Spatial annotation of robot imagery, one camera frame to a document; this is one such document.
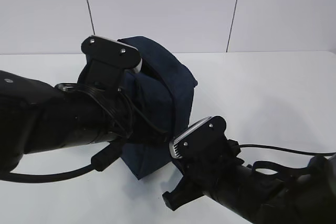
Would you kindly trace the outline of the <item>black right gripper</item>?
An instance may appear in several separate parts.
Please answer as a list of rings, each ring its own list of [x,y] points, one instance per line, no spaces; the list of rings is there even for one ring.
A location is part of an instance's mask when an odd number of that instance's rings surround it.
[[[242,165],[211,164],[200,159],[187,167],[178,185],[162,198],[171,210],[177,210],[198,198],[207,196],[217,203],[239,203],[242,194]]]

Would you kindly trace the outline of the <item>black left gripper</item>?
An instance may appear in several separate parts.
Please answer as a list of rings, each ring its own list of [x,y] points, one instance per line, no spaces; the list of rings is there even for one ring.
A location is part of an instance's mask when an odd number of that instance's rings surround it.
[[[155,126],[127,95],[121,95],[121,98],[128,112],[126,143],[163,145],[168,141],[168,131]]]

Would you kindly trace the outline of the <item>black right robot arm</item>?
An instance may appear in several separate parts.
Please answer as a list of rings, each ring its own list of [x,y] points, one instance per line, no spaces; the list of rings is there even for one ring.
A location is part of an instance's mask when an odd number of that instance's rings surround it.
[[[304,168],[229,164],[215,176],[188,166],[175,189],[162,195],[172,211],[202,196],[251,223],[335,223],[335,157],[315,156]]]

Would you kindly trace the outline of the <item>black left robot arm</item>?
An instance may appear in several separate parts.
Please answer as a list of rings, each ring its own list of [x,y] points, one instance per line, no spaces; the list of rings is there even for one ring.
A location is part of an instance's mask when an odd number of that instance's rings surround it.
[[[155,146],[167,137],[123,93],[108,97],[84,84],[51,86],[1,72],[2,172],[25,154],[111,141]]]

